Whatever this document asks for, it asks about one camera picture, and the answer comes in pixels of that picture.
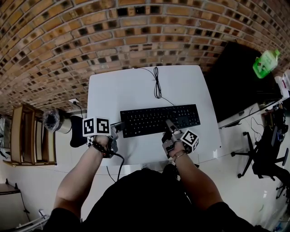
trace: electrical outlet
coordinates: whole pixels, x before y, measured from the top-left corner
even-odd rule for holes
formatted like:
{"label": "electrical outlet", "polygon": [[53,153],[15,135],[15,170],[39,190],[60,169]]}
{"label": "electrical outlet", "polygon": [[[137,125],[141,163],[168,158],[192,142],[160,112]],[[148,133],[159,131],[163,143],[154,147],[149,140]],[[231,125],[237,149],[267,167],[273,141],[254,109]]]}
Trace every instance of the electrical outlet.
{"label": "electrical outlet", "polygon": [[78,103],[78,102],[80,102],[78,99],[76,99],[76,98],[74,98],[74,99],[70,99],[70,100],[68,100],[69,102],[71,102],[72,104],[73,104],[73,102],[76,102],[76,103]]}

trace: white floor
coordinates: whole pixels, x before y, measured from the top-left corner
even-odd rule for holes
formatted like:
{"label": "white floor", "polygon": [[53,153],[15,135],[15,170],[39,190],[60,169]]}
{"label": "white floor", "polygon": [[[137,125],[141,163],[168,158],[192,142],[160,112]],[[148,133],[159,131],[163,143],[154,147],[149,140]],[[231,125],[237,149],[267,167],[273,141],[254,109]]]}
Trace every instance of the white floor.
{"label": "white floor", "polygon": [[[258,123],[261,117],[255,116]],[[252,127],[260,134],[263,127],[252,120]],[[247,151],[247,137],[242,132],[248,131],[252,141],[260,139],[260,135],[254,134],[251,129],[251,118],[242,120],[241,125],[220,130],[222,148],[216,154],[216,158],[198,157],[200,169],[209,175],[217,185],[223,200],[240,217],[246,219],[253,225],[260,224],[269,227],[277,217],[277,214],[285,206],[283,195],[276,200],[276,187],[280,181],[271,179],[258,179],[253,174],[251,167],[244,177],[237,178],[245,163],[246,157],[231,157],[232,151]],[[0,162],[0,177],[8,178],[12,184],[17,183],[23,193],[26,208],[30,211],[30,218],[38,217],[38,209],[44,209],[50,214],[53,209],[53,202],[57,188],[64,176],[76,165],[86,150],[86,146],[71,148],[69,145],[71,134],[56,133],[57,166],[45,167],[17,167],[13,168]],[[285,154],[286,148],[290,145],[290,132],[287,133],[281,145],[278,157]],[[151,169],[162,171],[165,164],[147,164]],[[142,165],[126,165],[122,168],[121,176],[127,175],[142,168]],[[290,170],[290,161],[287,161],[285,168]],[[119,167],[109,167],[114,179],[117,178]],[[82,208],[82,218],[85,219],[94,203],[103,195],[104,191],[113,184],[107,173],[106,167],[100,167],[92,185],[91,192]]]}

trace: plastic bottle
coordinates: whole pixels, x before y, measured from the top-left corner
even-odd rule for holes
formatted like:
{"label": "plastic bottle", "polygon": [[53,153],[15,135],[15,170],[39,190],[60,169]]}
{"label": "plastic bottle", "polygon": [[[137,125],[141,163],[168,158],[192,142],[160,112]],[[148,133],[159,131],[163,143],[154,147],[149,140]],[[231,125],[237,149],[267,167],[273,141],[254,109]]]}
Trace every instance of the plastic bottle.
{"label": "plastic bottle", "polygon": [[278,56],[280,52],[278,49],[275,51],[265,51],[260,58],[253,64],[253,69],[258,78],[262,79],[269,74],[278,65]]}

